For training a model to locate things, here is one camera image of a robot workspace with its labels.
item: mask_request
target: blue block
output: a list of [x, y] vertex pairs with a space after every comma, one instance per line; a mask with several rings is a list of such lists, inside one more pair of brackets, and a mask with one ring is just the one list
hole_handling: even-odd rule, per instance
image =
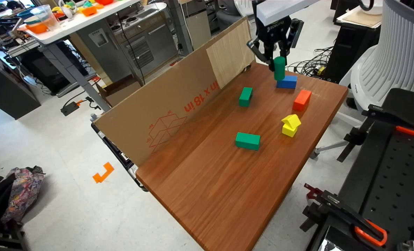
[[286, 75], [281, 81], [277, 81], [277, 88], [290, 88], [295, 89], [296, 87], [296, 76]]

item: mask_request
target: green block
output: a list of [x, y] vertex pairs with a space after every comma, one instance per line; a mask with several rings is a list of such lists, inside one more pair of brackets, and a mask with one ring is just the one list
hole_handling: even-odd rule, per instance
[[244, 87], [239, 97], [239, 106], [249, 107], [250, 99], [252, 98], [253, 89], [250, 87]]
[[247, 148], [257, 151], [259, 149], [260, 135], [251, 135], [245, 133], [238, 133], [236, 135], [235, 144], [237, 147]]
[[275, 72], [273, 73], [275, 80], [283, 80], [285, 78], [286, 59], [284, 57], [276, 57], [273, 60], [273, 64], [275, 66]]

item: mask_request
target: cardboard box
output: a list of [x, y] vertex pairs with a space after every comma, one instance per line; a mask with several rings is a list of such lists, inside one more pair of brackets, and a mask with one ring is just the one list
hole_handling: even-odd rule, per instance
[[104, 88], [96, 85], [101, 97], [111, 106], [114, 107], [122, 100], [140, 89], [140, 84], [135, 81], [134, 77], [128, 76]]
[[140, 166], [255, 60], [246, 45], [250, 39], [243, 18], [118, 103], [95, 125]]

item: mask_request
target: wooden tabletop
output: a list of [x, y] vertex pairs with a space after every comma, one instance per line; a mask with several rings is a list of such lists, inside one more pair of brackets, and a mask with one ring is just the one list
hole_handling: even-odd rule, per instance
[[[243, 87], [253, 87], [249, 107], [238, 105]], [[312, 96], [305, 111], [295, 112], [301, 89]], [[346, 95], [344, 86], [301, 75], [296, 89], [277, 89], [268, 67], [254, 63], [137, 177], [205, 250], [251, 250]], [[301, 126], [290, 138], [281, 120], [293, 113]], [[259, 150], [236, 147], [238, 132], [261, 135]]]

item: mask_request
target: floor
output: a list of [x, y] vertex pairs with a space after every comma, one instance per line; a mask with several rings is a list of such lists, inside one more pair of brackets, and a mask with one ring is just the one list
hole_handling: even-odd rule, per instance
[[[305, 24], [297, 48], [288, 57], [290, 62], [310, 59], [314, 49], [333, 44], [339, 27], [332, 24], [330, 4], [330, 0], [321, 0], [292, 15]], [[69, 116], [60, 113], [66, 100], [80, 91], [63, 98], [39, 92], [42, 106], [17, 121], [0, 110], [0, 175], [13, 167], [34, 165], [46, 172], [38, 201], [23, 219], [31, 250], [201, 250], [150, 193], [137, 187], [93, 132], [89, 116], [100, 114], [99, 110], [83, 103]], [[342, 139], [349, 129], [333, 122], [319, 146]], [[340, 151], [323, 152], [317, 160], [308, 160], [254, 250], [306, 247], [313, 231], [299, 229], [306, 219], [301, 214], [307, 205], [303, 184], [338, 192], [358, 149], [344, 163], [336, 161]], [[103, 173], [106, 162], [114, 171], [97, 184], [92, 176]]]

